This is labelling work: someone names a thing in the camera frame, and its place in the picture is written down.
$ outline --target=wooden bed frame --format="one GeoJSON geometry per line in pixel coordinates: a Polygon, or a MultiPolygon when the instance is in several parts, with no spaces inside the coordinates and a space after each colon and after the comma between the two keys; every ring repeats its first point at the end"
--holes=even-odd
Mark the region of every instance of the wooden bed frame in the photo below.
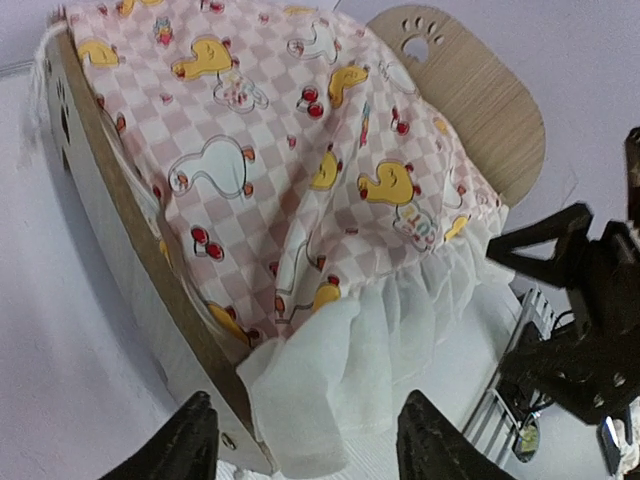
{"type": "MultiPolygon", "coordinates": [[[[369,26],[393,48],[423,97],[454,125],[470,158],[505,203],[518,203],[537,179],[545,150],[542,118],[527,89],[480,40],[435,8],[393,8],[369,26]],[[442,37],[438,42],[435,29],[442,37]],[[403,52],[417,36],[429,45],[425,63],[403,52]]],[[[225,354],[230,334],[207,329],[158,248],[109,147],[101,112],[67,33],[51,44],[47,65],[57,147],[167,388],[179,403],[196,390],[207,391],[219,415],[220,458],[273,473],[268,448],[254,438],[244,385],[225,354]]]]}

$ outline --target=white duck print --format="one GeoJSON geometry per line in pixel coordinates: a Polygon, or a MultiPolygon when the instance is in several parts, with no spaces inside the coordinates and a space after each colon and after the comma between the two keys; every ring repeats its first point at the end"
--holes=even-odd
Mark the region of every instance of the white duck print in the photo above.
{"type": "Polygon", "coordinates": [[[252,147],[241,147],[230,137],[210,138],[198,153],[185,155],[169,170],[169,186],[180,196],[196,180],[206,181],[224,198],[250,197],[253,185],[247,181],[247,163],[255,161],[252,147]]]}
{"type": "Polygon", "coordinates": [[[318,20],[311,25],[311,39],[297,38],[289,40],[287,50],[289,53],[302,60],[324,57],[330,65],[338,59],[340,44],[336,40],[329,24],[324,20],[318,20]]]}
{"type": "Polygon", "coordinates": [[[418,92],[418,88],[416,87],[416,84],[413,83],[409,73],[404,66],[399,63],[380,62],[378,70],[385,80],[389,81],[401,92],[406,93],[407,95],[415,95],[418,92]]]}

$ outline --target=checkered pattern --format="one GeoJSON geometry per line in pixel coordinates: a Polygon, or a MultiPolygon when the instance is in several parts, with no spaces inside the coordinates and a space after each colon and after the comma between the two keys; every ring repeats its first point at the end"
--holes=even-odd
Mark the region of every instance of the checkered pattern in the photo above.
{"type": "Polygon", "coordinates": [[[106,112],[124,116],[123,144],[142,179],[160,193],[202,298],[232,306],[237,322],[263,338],[295,331],[323,286],[355,294],[365,282],[428,255],[456,218],[496,214],[496,193],[467,159],[452,127],[380,72],[379,65],[397,62],[393,53],[342,15],[288,15],[282,7],[249,0],[165,0],[155,6],[137,2],[127,18],[115,5],[105,13],[81,4],[69,7],[67,18],[76,45],[98,40],[119,56],[112,66],[85,58],[85,74],[104,96],[106,112]],[[172,29],[166,45],[154,31],[165,17],[172,29]],[[335,63],[323,55],[296,58],[288,50],[290,40],[313,41],[312,25],[333,35],[335,63]],[[189,81],[176,76],[172,65],[193,58],[194,41],[212,36],[237,59],[231,73],[189,81]],[[367,67],[368,78],[345,89],[343,104],[332,109],[332,75],[352,64],[367,67]],[[234,95],[214,93],[237,79],[250,92],[241,109],[225,104],[234,95]],[[315,89],[317,99],[303,98],[307,88],[315,89]],[[189,190],[174,195],[173,166],[219,135],[254,152],[255,159],[238,150],[246,168],[246,178],[237,179],[238,194],[226,198],[216,190],[230,160],[206,163],[202,157],[206,175],[193,176],[189,190]],[[335,184],[312,189],[328,152],[341,166],[335,184]],[[417,187],[409,206],[362,198],[363,175],[371,190],[391,188],[376,171],[385,162],[417,187]],[[461,206],[443,201],[447,182],[461,192],[461,206]],[[407,210],[420,212],[420,219],[409,218],[407,210]],[[206,242],[194,227],[206,231],[206,242]]]}

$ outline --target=paw print cutout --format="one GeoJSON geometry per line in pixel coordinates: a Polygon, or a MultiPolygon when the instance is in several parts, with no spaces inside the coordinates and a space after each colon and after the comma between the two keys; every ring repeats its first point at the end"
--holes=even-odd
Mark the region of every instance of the paw print cutout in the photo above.
{"type": "Polygon", "coordinates": [[[438,47],[444,43],[444,36],[438,34],[437,22],[427,22],[423,17],[403,20],[402,30],[409,34],[402,51],[421,63],[429,58],[430,46],[438,47]]]}
{"type": "Polygon", "coordinates": [[[60,101],[60,125],[62,125],[62,131],[64,132],[68,145],[71,143],[71,136],[69,134],[69,105],[67,105],[67,92],[60,78],[58,78],[56,82],[56,93],[60,101]]]}

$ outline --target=red cherry print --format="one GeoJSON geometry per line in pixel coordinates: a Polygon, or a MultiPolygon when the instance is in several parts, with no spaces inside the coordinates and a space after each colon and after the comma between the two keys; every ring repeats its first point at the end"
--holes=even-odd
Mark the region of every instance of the red cherry print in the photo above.
{"type": "Polygon", "coordinates": [[[209,234],[204,228],[194,227],[191,229],[191,237],[200,245],[205,245],[209,241],[209,234]]]}
{"type": "Polygon", "coordinates": [[[278,275],[278,262],[271,262],[269,264],[269,271],[271,272],[271,275],[273,275],[274,277],[278,275]]]}
{"type": "Polygon", "coordinates": [[[222,247],[217,243],[207,244],[205,250],[207,251],[207,255],[209,255],[214,260],[220,261],[224,258],[224,250],[222,250],[222,247]]]}
{"type": "Polygon", "coordinates": [[[238,314],[236,313],[236,309],[233,307],[227,307],[224,309],[225,312],[227,312],[229,314],[229,316],[233,319],[233,320],[237,320],[238,319],[238,314]]]}
{"type": "Polygon", "coordinates": [[[313,103],[318,100],[318,90],[313,87],[306,87],[302,90],[302,98],[309,103],[313,103]]]}
{"type": "Polygon", "coordinates": [[[309,105],[309,108],[307,111],[309,112],[309,115],[311,116],[311,118],[316,120],[318,118],[321,118],[322,115],[324,115],[324,107],[320,103],[314,103],[312,105],[309,105]]]}
{"type": "Polygon", "coordinates": [[[409,133],[409,124],[407,122],[398,122],[397,130],[399,135],[404,136],[409,133]]]}

